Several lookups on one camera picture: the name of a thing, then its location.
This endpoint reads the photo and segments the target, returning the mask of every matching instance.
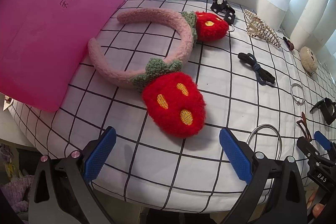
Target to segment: hand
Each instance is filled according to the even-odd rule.
[[[308,208],[310,207],[310,205],[312,204],[312,202],[313,202],[313,200],[314,200],[314,198],[315,198],[315,196],[316,196],[316,192],[317,192],[317,190],[315,190],[315,191],[312,193],[312,195],[310,196],[310,198],[308,199],[308,202],[307,202],[307,209],[308,209]],[[320,215],[320,213],[322,212],[323,208],[324,208],[324,205],[323,205],[323,204],[321,204],[321,203],[316,204],[316,205],[314,206],[313,210],[312,210],[312,212],[313,212],[313,216],[314,216],[315,218],[317,218],[317,217]]]

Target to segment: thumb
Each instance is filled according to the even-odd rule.
[[[313,208],[313,216],[317,218],[322,212],[323,208],[324,208],[324,205],[322,205],[321,203],[316,204]]]

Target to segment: pink fuzzy headband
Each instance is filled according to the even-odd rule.
[[[166,25],[175,29],[181,37],[181,44],[172,54],[169,54],[163,61],[166,64],[174,60],[186,63],[193,49],[193,35],[189,24],[184,17],[177,12],[160,8],[142,8],[132,11],[119,13],[117,19],[120,23],[135,22],[155,22]],[[95,38],[88,42],[88,50],[90,59],[96,70],[112,84],[123,88],[134,88],[130,79],[136,75],[145,73],[145,69],[137,71],[120,71],[113,70],[108,64],[104,54],[100,49],[100,45]]]

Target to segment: plush strawberry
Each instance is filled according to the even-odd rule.
[[[213,13],[182,12],[182,16],[190,25],[194,41],[211,42],[223,38],[228,29],[228,23]]]
[[[205,103],[189,75],[179,72],[181,61],[166,64],[151,58],[144,75],[132,78],[142,91],[148,114],[166,133],[186,138],[197,134],[204,126]]]

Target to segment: yellow oval patch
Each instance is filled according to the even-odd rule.
[[[157,103],[160,105],[160,107],[163,107],[164,109],[168,109],[168,103],[162,94],[159,94],[157,96]]]
[[[204,24],[207,25],[207,26],[212,26],[212,25],[214,25],[215,23],[213,23],[212,21],[206,21]]]
[[[176,87],[182,91],[183,95],[188,96],[189,92],[187,90],[187,88],[185,87],[185,85],[183,85],[182,83],[177,83]]]
[[[180,118],[181,118],[181,121],[188,126],[193,124],[194,118],[189,110],[182,109],[180,112]]]

